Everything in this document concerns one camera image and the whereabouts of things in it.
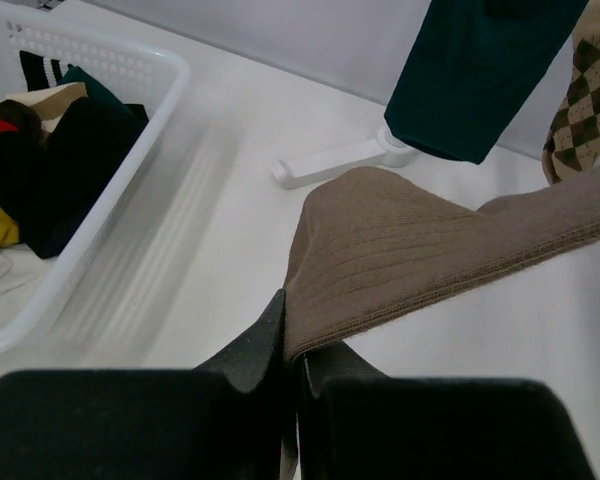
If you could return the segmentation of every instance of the dark green fabric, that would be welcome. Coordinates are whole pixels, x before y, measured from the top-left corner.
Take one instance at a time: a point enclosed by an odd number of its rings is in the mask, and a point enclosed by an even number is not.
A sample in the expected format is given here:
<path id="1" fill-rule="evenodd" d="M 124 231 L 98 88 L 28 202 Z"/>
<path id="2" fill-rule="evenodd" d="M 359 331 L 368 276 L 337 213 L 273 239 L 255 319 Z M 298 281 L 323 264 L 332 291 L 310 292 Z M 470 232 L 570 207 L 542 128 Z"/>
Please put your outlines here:
<path id="1" fill-rule="evenodd" d="M 122 103 L 107 87 L 102 85 L 98 80 L 93 78 L 80 67 L 72 67 L 67 71 L 67 74 L 62 77 L 58 85 L 66 85 L 67 83 L 82 82 L 87 87 L 87 95 L 100 103 L 104 103 L 118 110 L 133 115 L 133 112 Z"/>
<path id="2" fill-rule="evenodd" d="M 432 155 L 481 163 L 587 0 L 433 0 L 385 119 Z"/>

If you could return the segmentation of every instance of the white plastic basket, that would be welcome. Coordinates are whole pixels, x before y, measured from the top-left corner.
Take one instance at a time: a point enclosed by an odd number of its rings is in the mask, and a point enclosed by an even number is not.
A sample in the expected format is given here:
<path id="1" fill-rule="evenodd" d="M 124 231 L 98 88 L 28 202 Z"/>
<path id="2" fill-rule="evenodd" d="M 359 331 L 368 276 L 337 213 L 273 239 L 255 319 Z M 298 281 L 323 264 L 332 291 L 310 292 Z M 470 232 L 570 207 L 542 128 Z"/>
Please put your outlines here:
<path id="1" fill-rule="evenodd" d="M 0 101 L 26 91 L 18 52 L 80 65 L 126 103 L 141 103 L 151 121 L 71 242 L 58 257 L 26 307 L 0 330 L 0 352 L 32 332 L 48 332 L 124 203 L 125 190 L 152 147 L 189 82 L 190 69 L 179 56 L 116 34 L 69 22 L 29 7 L 0 2 Z"/>

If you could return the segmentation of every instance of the white wall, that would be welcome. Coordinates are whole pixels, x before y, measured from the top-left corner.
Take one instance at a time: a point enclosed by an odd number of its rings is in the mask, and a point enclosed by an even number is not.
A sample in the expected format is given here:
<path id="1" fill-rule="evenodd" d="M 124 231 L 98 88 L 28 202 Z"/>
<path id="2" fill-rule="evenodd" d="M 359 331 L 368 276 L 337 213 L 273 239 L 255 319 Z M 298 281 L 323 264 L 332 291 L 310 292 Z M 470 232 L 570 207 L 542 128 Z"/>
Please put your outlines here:
<path id="1" fill-rule="evenodd" d="M 87 1 L 386 103 L 430 0 Z M 568 44 L 501 145 L 540 157 L 570 72 Z"/>

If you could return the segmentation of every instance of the checkered sock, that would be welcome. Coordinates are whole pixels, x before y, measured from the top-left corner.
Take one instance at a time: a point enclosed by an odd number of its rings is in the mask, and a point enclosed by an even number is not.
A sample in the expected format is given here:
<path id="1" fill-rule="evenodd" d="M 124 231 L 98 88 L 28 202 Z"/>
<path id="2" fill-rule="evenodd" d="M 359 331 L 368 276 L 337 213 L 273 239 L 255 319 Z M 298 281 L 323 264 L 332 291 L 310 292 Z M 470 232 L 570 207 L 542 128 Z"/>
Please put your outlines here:
<path id="1" fill-rule="evenodd" d="M 591 0 L 573 38 L 569 90 L 542 155 L 544 173 L 558 183 L 593 166 L 600 156 L 600 0 Z"/>

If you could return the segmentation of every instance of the brown fabric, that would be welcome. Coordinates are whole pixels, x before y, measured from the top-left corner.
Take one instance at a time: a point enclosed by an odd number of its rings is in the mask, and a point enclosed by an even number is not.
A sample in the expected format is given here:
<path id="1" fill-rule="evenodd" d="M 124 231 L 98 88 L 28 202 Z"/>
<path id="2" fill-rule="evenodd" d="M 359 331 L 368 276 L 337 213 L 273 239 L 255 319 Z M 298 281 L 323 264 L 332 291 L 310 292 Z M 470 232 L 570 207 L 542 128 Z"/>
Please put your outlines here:
<path id="1" fill-rule="evenodd" d="M 589 2 L 574 31 L 573 48 L 571 84 L 542 155 L 550 183 L 591 168 L 600 156 L 600 0 Z"/>
<path id="2" fill-rule="evenodd" d="M 380 169 L 306 199 L 285 280 L 285 356 L 368 330 L 600 239 L 600 167 L 477 212 Z"/>

